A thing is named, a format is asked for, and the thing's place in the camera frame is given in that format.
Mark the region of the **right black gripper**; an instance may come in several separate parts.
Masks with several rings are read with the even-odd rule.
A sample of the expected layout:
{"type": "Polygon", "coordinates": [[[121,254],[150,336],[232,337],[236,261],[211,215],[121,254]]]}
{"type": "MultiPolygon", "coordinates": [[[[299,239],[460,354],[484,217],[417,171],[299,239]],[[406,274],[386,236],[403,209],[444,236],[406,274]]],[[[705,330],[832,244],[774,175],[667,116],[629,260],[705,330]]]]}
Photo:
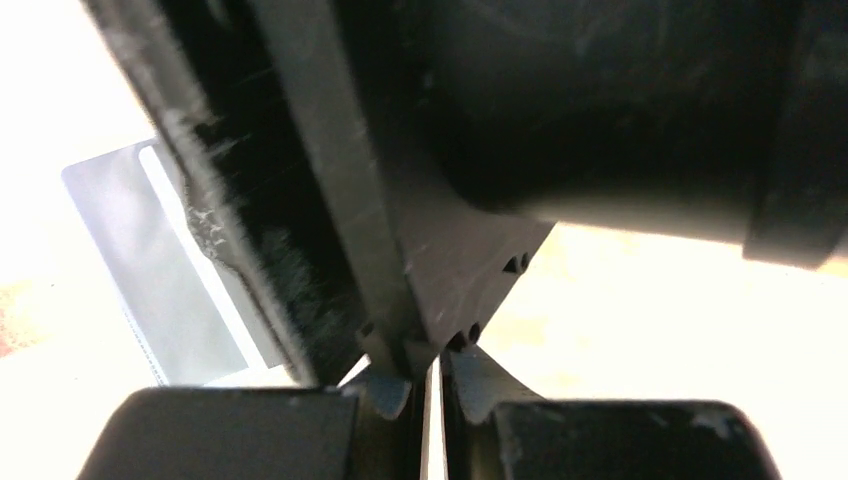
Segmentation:
{"type": "Polygon", "coordinates": [[[418,377],[486,326],[551,225],[449,183],[457,150],[397,4],[251,8],[264,40],[245,1],[86,3],[175,160],[196,242],[242,281],[290,375],[341,381],[364,317],[372,362],[418,377]]]}

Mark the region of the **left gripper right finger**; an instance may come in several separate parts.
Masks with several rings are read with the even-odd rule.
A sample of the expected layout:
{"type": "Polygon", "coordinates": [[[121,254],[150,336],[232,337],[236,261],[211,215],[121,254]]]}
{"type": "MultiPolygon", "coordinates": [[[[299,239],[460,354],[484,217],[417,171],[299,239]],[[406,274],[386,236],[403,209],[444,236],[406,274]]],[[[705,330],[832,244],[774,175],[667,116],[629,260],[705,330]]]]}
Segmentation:
{"type": "Polygon", "coordinates": [[[449,479],[503,479],[492,413],[506,403],[542,401],[480,346],[440,357],[444,445],[449,479]]]}

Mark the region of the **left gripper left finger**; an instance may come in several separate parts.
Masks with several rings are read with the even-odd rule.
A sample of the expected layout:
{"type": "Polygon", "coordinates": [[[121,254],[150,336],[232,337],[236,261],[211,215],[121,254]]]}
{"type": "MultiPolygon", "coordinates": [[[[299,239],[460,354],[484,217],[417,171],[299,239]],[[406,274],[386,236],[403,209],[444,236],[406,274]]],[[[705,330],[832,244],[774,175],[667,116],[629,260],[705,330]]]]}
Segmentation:
{"type": "Polygon", "coordinates": [[[367,366],[340,385],[357,398],[351,479],[420,479],[427,460],[430,375],[406,381],[367,366]]]}

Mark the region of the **grey white credit card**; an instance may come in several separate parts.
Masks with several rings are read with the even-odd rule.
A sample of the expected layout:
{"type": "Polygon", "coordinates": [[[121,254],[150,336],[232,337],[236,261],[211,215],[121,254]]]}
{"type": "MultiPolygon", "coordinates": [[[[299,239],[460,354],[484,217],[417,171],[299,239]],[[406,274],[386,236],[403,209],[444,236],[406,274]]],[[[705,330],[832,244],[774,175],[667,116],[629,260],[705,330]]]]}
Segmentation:
{"type": "Polygon", "coordinates": [[[246,289],[235,274],[210,260],[192,236],[177,173],[152,146],[142,148],[138,158],[177,240],[247,366],[250,369],[280,366],[282,355],[268,331],[260,325],[246,289]]]}

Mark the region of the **beige card holder wallet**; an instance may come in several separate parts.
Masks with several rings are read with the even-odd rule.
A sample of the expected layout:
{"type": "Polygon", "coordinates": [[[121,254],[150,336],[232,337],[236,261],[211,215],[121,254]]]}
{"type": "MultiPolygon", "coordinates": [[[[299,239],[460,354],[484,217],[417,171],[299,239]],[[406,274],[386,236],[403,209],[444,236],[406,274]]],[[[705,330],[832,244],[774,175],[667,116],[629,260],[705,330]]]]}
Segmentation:
{"type": "Polygon", "coordinates": [[[282,364],[250,369],[165,217],[138,154],[155,140],[65,167],[62,183],[160,385],[293,386],[282,364]]]}

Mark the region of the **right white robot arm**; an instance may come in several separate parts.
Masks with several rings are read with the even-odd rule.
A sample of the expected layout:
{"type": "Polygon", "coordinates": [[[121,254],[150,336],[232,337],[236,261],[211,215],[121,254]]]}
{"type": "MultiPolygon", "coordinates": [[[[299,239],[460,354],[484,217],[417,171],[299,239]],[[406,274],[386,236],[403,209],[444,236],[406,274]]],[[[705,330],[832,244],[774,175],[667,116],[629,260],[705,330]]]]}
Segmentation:
{"type": "Polygon", "coordinates": [[[89,1],[292,376],[415,378],[557,222],[847,255],[843,1],[89,1]]]}

